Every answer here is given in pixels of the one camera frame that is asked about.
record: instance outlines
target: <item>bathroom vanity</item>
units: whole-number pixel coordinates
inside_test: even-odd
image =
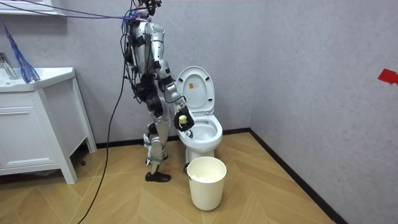
[[[25,84],[0,69],[0,175],[61,169],[74,184],[70,155],[83,142],[96,151],[75,71],[36,71],[41,80]]]

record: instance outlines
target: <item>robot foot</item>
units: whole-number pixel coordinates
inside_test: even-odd
[[[154,173],[151,175],[150,172],[145,176],[145,180],[148,182],[169,182],[172,179],[172,176],[168,174],[162,174],[160,172]]]

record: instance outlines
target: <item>sink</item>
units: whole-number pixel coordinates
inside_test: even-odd
[[[14,69],[19,79],[10,80],[5,69],[0,69],[0,93],[16,91],[36,91],[76,77],[75,69],[67,68],[35,68],[40,81],[26,84],[19,68]]]

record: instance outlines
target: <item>robot leg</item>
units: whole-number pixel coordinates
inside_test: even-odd
[[[162,107],[164,107],[164,114],[158,117],[153,116],[154,122],[148,128],[147,139],[150,140],[150,148],[147,164],[151,164],[151,169],[146,175],[146,181],[167,182],[171,179],[171,176],[158,172],[160,163],[167,158],[165,150],[170,129],[170,112],[163,101]]]

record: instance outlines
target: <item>herringbone floor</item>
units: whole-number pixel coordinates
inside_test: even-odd
[[[224,136],[216,157],[227,166],[223,199],[213,211],[201,212],[190,199],[182,172],[185,147],[169,142],[170,157],[162,172],[168,183],[145,182],[146,150],[142,146],[110,150],[106,177],[83,223],[332,223],[249,133]],[[76,224],[86,212],[100,182],[105,151],[76,152],[79,180],[62,177],[11,182],[0,177],[0,223]]]

